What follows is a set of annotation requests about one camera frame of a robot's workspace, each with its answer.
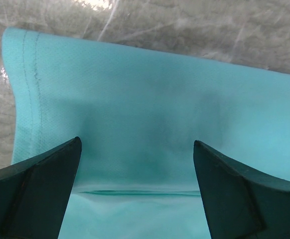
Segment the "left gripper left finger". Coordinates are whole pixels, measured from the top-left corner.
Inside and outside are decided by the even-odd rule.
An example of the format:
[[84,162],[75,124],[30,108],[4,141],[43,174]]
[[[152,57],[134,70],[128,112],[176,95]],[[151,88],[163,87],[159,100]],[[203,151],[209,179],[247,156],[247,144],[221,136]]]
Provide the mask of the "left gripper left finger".
[[0,239],[56,239],[80,162],[75,137],[0,169]]

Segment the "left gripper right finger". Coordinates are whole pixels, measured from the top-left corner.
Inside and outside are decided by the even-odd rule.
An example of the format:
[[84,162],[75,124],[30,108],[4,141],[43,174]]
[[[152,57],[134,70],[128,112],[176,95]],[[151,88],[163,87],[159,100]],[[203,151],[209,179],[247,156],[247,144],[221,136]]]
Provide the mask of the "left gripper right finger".
[[290,181],[198,140],[193,161],[213,239],[290,239]]

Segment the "teal t shirt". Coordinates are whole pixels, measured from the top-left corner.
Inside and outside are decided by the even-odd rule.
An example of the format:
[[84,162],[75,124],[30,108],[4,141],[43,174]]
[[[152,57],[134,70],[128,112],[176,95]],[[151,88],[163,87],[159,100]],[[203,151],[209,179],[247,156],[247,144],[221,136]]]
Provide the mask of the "teal t shirt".
[[13,163],[74,137],[80,165],[61,239],[208,239],[200,140],[290,181],[290,75],[8,28]]

